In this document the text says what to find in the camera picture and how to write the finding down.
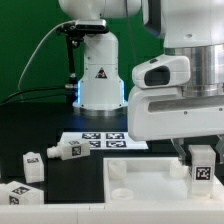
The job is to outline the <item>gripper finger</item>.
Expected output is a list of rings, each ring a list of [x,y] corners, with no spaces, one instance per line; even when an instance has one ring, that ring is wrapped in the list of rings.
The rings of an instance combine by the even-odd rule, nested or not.
[[[224,134],[218,136],[219,141],[215,147],[217,150],[219,157],[220,157],[220,162],[224,163]]]

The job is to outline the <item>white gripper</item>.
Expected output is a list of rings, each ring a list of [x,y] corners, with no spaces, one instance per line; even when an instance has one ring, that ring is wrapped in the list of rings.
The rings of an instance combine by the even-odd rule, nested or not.
[[[224,134],[224,95],[183,95],[182,86],[190,80],[187,57],[158,56],[134,67],[132,80],[128,134],[133,140],[172,139],[179,161],[187,165],[183,138]]]

